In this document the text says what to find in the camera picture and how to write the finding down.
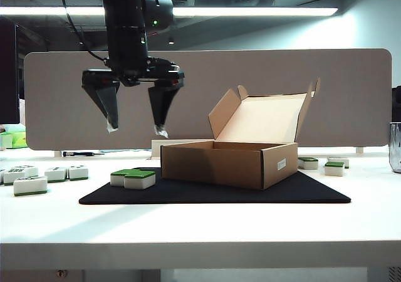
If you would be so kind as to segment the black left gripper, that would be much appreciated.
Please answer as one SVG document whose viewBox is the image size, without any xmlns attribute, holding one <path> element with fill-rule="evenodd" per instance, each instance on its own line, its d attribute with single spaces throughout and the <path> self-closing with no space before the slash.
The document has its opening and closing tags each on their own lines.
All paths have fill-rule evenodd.
<svg viewBox="0 0 401 282">
<path fill-rule="evenodd" d="M 137 68 L 112 68 L 110 60 L 107 60 L 106 65 L 110 68 L 85 70 L 82 74 L 82 88 L 106 118 L 108 132 L 118 130 L 117 91 L 120 83 L 127 87 L 154 83 L 148 89 L 148 94 L 155 133 L 168 138 L 165 121 L 173 98 L 184 85 L 185 75 L 179 65 L 156 57 L 148 57 Z"/>
</svg>

